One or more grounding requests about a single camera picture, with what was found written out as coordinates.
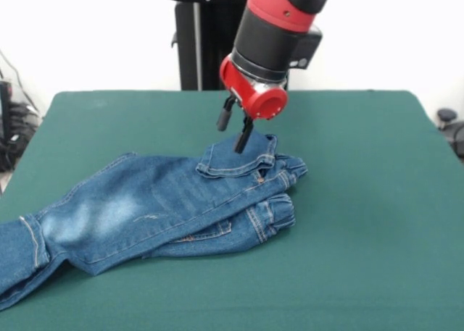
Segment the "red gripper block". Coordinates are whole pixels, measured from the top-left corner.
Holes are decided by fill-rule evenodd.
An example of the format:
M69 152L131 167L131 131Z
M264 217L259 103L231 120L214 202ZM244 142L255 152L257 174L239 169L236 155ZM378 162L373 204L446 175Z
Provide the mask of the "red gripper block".
M253 130L253 120L271 120L285 108L288 96L284 89L286 81L269 83L257 80L243 73L232 61L231 54L225 57L220 66L220 79L230 95L221 109L216 128L224 131L229 123L235 98L247 114L238 136L234 151L241 154L245 149Z

